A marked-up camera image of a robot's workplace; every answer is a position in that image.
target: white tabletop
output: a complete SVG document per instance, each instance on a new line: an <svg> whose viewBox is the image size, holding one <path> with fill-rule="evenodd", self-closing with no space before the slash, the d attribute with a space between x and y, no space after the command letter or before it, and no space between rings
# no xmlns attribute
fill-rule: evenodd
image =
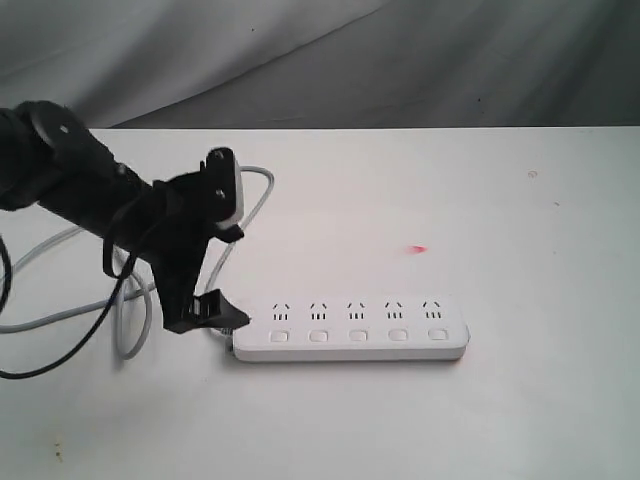
<svg viewBox="0 0 640 480"><path fill-rule="evenodd" d="M156 298L124 366L105 325L0 383L2 478L640 477L640 128L96 134L147 180L219 145L275 173L220 278L232 301L451 293L471 342L453 364L243 364L163 331ZM251 205L265 182L245 182ZM0 224L14 261L68 226L38 207ZM2 323L105 297L100 248L83 234L29 267ZM95 316L0 337L1 368L57 358Z"/></svg>

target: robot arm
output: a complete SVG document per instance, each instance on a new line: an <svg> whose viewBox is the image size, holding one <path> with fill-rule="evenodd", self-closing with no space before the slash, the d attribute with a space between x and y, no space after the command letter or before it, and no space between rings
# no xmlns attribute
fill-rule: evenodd
<svg viewBox="0 0 640 480"><path fill-rule="evenodd" d="M40 206L104 240L103 270L122 280L140 258L151 265L164 328L234 330L249 323L220 290L194 296L209 240L243 232L240 169L233 152L209 152L199 170L145 183L67 108L25 102L0 109L0 209ZM120 274L114 245L129 252Z"/></svg>

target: white power strip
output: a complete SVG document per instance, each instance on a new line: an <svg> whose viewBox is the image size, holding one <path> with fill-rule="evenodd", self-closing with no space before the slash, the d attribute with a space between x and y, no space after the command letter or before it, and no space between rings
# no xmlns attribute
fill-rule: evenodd
<svg viewBox="0 0 640 480"><path fill-rule="evenodd" d="M265 297L233 333L247 362L455 360L469 330L449 297Z"/></svg>

